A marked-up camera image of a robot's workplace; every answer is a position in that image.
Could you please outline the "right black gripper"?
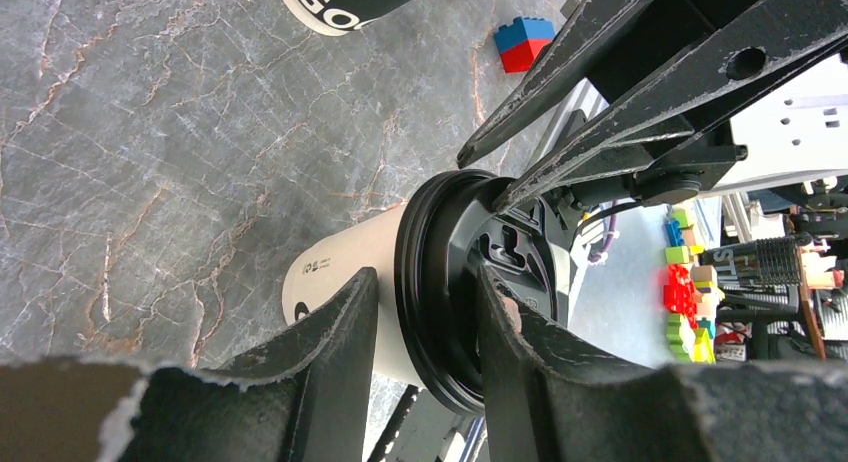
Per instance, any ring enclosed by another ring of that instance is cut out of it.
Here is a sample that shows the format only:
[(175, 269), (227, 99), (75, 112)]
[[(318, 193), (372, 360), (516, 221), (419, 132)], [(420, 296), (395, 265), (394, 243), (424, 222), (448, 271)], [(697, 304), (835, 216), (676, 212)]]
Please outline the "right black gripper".
[(847, 45), (847, 0), (581, 0), (541, 58), (459, 150), (487, 156), (582, 80), (607, 107), (514, 181), (589, 208), (677, 203), (711, 190), (748, 151), (730, 121)]

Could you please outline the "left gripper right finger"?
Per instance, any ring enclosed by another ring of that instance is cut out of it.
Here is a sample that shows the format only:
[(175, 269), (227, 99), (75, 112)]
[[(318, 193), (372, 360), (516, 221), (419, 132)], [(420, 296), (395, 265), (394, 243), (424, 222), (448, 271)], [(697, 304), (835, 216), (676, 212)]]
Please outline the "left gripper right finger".
[(478, 272), (494, 461), (843, 461), (847, 367), (766, 361), (647, 368), (528, 307)]

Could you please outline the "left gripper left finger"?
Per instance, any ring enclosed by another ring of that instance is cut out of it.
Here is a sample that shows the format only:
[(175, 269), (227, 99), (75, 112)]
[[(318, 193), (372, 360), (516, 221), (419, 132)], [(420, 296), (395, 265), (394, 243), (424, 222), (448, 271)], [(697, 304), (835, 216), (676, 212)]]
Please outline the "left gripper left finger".
[(357, 461), (373, 353), (360, 291), (217, 369), (77, 355), (1, 364), (5, 461)]

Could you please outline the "white paper cup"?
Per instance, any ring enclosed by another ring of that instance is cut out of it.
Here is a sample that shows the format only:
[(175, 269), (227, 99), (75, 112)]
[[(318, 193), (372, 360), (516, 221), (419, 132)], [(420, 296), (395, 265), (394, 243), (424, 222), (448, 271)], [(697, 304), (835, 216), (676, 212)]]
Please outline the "white paper cup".
[(376, 374), (422, 388), (424, 382), (406, 347), (395, 292), (396, 245), (404, 204), (327, 236), (298, 255), (286, 275), (281, 306), (286, 322), (296, 327), (325, 306), (360, 291), (370, 277), (365, 305), (371, 314), (373, 365)]

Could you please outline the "black sleeved paper cup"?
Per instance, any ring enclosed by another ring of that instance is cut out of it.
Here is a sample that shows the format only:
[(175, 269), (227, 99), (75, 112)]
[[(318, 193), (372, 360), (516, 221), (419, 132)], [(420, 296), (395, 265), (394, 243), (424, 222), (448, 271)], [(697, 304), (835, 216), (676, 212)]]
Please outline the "black sleeved paper cup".
[(359, 31), (412, 0), (282, 0), (314, 32), (340, 37)]

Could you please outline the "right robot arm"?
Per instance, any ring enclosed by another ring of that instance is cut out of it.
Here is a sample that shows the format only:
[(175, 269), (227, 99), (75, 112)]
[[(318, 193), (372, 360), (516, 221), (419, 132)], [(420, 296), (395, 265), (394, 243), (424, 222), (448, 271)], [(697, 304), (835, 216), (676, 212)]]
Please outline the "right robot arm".
[(466, 167), (587, 82), (607, 102), (496, 200), (673, 204), (847, 170), (847, 0), (581, 0), (459, 151)]

